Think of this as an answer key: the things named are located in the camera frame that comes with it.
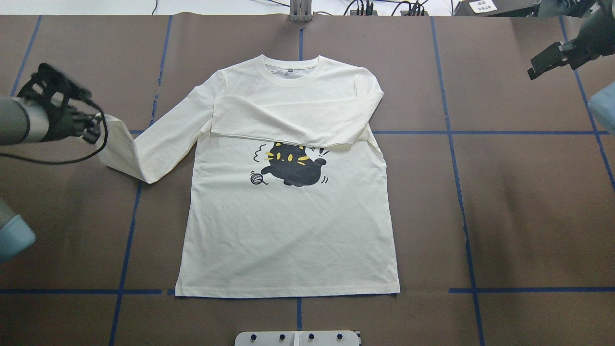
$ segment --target shirt hem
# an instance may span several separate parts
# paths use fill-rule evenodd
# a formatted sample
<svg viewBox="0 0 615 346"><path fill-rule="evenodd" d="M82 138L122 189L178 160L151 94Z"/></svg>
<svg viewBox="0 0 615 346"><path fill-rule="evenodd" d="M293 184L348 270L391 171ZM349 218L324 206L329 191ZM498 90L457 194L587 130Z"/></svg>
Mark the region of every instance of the shirt hem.
<svg viewBox="0 0 615 346"><path fill-rule="evenodd" d="M175 287L177 297L208 297L208 298L282 298L282 297L323 297L351 296L358 294L394 294L400 292L399 282L379 285L361 286L327 286L308 288L205 288L205 287Z"/></svg>

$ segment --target neckline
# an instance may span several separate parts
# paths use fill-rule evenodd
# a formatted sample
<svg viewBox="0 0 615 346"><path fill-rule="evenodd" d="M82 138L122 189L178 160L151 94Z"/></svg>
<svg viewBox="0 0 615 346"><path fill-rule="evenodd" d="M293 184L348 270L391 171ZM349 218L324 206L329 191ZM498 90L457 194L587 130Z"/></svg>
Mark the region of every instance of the neckline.
<svg viewBox="0 0 615 346"><path fill-rule="evenodd" d="M300 61L285 61L285 60L276 60L269 57L264 56L263 54L259 55L255 59L256 67L263 75L265 79L272 82L273 84L285 87L295 87L295 86L303 86L318 77L320 72L322 71L325 60L320 55L311 60L300 60ZM314 71L309 74L295 78L295 79L282 79L274 76L269 69L267 69L267 65L279 67L279 68L310 68L314 67Z"/></svg>

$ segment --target metal bracket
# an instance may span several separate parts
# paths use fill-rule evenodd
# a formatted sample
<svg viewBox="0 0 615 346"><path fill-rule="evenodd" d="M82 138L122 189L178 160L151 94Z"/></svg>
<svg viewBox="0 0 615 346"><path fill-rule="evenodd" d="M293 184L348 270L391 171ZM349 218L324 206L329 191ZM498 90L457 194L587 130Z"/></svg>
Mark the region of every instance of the metal bracket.
<svg viewBox="0 0 615 346"><path fill-rule="evenodd" d="M290 0L290 21L291 22L311 22L312 0Z"/></svg>
<svg viewBox="0 0 615 346"><path fill-rule="evenodd" d="M241 332L235 346L361 346L358 331Z"/></svg>

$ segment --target graphic print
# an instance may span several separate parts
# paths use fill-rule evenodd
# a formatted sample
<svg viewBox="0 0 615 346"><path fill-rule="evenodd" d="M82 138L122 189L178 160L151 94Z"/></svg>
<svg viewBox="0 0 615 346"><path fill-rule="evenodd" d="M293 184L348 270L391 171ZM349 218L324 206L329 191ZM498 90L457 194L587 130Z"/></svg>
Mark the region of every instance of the graphic print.
<svg viewBox="0 0 615 346"><path fill-rule="evenodd" d="M276 178L280 178L284 181L285 185L302 187L306 185L313 185L320 181L320 169L327 164L327 161L322 157L329 151L325 151L324 148L319 150L319 158L312 160L306 154L306 148L302 145L289 145L280 142L275 142L273 147L266 153L269 161L269 166L263 168L261 173L251 173L250 181L258 185L265 183L263 181L266 174L273 175ZM328 178L323 177L321 183L327 183Z"/></svg>

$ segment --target black cable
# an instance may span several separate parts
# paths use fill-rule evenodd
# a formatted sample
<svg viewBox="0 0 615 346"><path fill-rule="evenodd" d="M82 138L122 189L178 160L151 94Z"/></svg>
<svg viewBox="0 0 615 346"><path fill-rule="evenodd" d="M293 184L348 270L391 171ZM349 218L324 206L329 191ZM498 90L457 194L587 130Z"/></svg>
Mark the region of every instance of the black cable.
<svg viewBox="0 0 615 346"><path fill-rule="evenodd" d="M391 13L391 16L395 15L395 11L402 5L402 4L408 4L408 13L410 13L410 10L412 8L412 4L410 3L410 1L400 1L397 3L397 6L395 6L395 9L393 9L393 13Z"/></svg>
<svg viewBox="0 0 615 346"><path fill-rule="evenodd" d="M278 5L282 5L282 6L290 7L290 5L282 4L281 2L277 2L277 1L273 1L273 0L267 0L267 1L269 1L269 2L273 2L273 3L276 3L276 4L278 4Z"/></svg>
<svg viewBox="0 0 615 346"><path fill-rule="evenodd" d="M420 6L420 5L419 5L419 2L418 2L418 1L416 1L416 2L412 5L412 8L408 11L408 13L406 13L406 15L411 15L411 16L416 15L418 12L420 12L419 6Z"/></svg>
<svg viewBox="0 0 615 346"><path fill-rule="evenodd" d="M344 11L344 14L343 14L343 15L346 15L346 13L348 13L348 10L350 9L350 6L352 6L352 4L354 4L354 3L355 3L355 1L357 1L357 0L352 0L352 1L350 2L350 4L348 4L348 7L347 7L347 8L346 8L346 10Z"/></svg>
<svg viewBox="0 0 615 346"><path fill-rule="evenodd" d="M107 138L109 136L109 131L107 129L107 122L105 120L105 112L103 112L103 110L91 100L86 100L84 101L84 103L100 112L100 114L102 115L103 127L105 128L105 136L103 137L103 145L100 148L96 149L93 153L87 156L84 156L80 159L74 159L74 160L68 160L68 161L42 161L42 160L37 160L37 159L25 158L19 155L4 154L4 153L0 153L0 158L11 158L11 159L17 159L21 161L27 161L27 162L39 163L39 164L61 165L61 164L71 164L71 163L78 163L81 161L85 161L93 157L94 155L98 154L99 152L103 151L103 149L105 149L105 147L107 146Z"/></svg>
<svg viewBox="0 0 615 346"><path fill-rule="evenodd" d="M392 2L392 3L394 3L394 4L398 4L398 3L400 3L400 2L401 2L401 1L393 1L393 0L372 0L372 1L379 1L379 2Z"/></svg>

